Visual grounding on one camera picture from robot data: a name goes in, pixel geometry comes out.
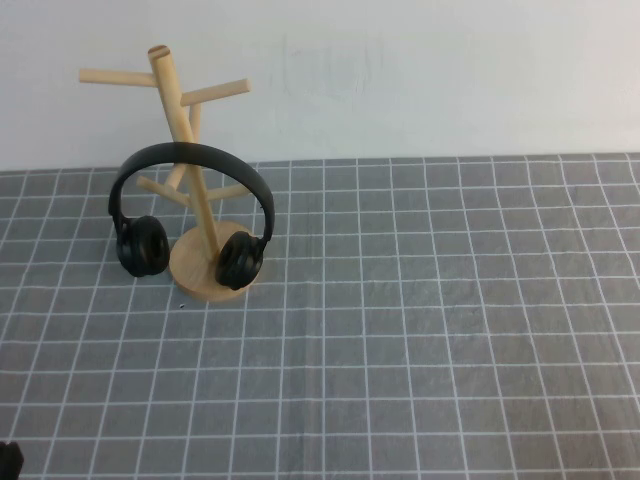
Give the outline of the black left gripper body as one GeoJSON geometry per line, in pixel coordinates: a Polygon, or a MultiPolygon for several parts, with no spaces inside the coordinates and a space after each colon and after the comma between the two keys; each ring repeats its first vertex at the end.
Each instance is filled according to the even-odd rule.
{"type": "Polygon", "coordinates": [[[24,456],[16,442],[0,442],[0,480],[18,480],[24,456]]]}

